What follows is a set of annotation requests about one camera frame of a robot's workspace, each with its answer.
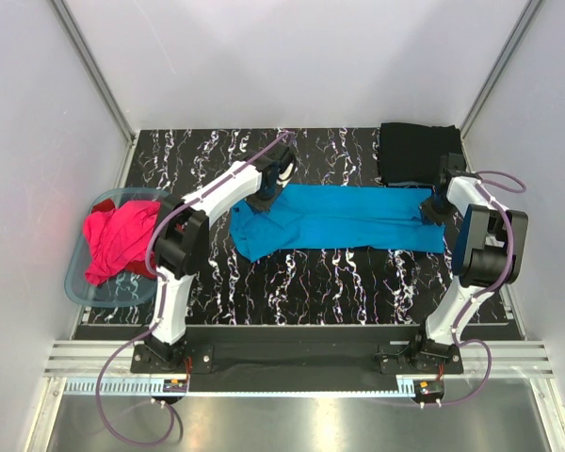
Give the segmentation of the blue t shirt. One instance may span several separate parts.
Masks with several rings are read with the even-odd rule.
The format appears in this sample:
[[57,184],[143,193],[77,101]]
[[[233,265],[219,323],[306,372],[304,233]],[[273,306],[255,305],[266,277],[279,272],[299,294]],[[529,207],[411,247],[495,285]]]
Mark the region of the blue t shirt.
[[231,210],[237,251],[255,262],[277,250],[444,252],[444,227],[426,224],[424,188],[289,185],[267,212],[245,201]]

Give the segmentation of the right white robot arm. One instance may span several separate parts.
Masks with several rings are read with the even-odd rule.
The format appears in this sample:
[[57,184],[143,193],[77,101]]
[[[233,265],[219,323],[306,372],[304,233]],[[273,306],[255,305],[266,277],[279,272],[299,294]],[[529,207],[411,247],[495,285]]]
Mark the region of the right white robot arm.
[[528,215],[499,202],[486,185],[525,192],[472,173],[457,154],[441,159],[432,194],[420,204],[425,223],[443,225],[454,211],[462,224],[452,253],[452,282],[440,305],[409,344],[408,360],[419,371],[438,370],[459,357],[461,335],[484,301],[520,273]]

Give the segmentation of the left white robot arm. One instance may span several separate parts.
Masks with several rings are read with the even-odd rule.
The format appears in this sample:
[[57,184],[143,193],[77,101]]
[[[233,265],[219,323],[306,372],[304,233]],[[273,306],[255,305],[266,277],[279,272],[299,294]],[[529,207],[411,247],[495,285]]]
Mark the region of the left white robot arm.
[[161,201],[147,251],[152,254],[157,288],[153,319],[145,347],[171,368],[180,365],[186,348],[186,308],[200,268],[208,263],[210,229],[237,203],[269,210],[289,183],[296,156],[287,144],[272,143],[249,152],[207,186],[183,198]]

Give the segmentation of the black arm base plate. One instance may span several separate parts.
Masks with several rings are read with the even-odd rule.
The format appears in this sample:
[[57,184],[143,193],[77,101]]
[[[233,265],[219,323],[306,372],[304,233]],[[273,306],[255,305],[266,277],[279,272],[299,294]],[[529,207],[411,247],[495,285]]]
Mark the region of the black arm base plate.
[[134,347],[134,373],[209,374],[258,368],[347,366],[382,374],[459,375],[459,349],[435,345],[419,326],[190,326],[173,345],[149,337]]

